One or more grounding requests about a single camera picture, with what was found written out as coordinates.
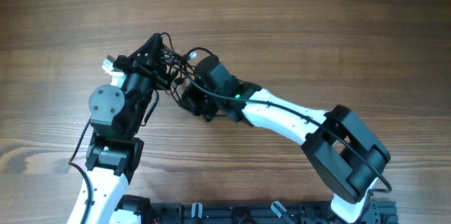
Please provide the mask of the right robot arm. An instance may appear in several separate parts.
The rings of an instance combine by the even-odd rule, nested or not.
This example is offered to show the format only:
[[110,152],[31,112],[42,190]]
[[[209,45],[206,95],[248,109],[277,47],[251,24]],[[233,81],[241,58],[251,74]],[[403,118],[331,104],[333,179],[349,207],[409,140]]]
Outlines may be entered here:
[[389,151],[349,108],[332,111],[296,105],[267,89],[243,82],[210,55],[188,75],[182,95],[196,116],[211,121],[218,112],[232,121],[265,128],[300,145],[323,183],[334,193],[333,217],[358,223],[364,217],[377,181],[390,161]]

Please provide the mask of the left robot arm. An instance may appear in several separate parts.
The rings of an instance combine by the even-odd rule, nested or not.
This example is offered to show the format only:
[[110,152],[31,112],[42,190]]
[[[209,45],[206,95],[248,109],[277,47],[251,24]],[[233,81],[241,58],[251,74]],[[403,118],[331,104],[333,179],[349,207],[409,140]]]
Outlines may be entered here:
[[157,223],[150,200],[126,192],[139,165],[144,142],[137,138],[170,86],[163,64],[163,37],[154,33],[129,56],[108,56],[102,68],[111,83],[96,88],[89,98],[92,128],[82,187],[69,223]]

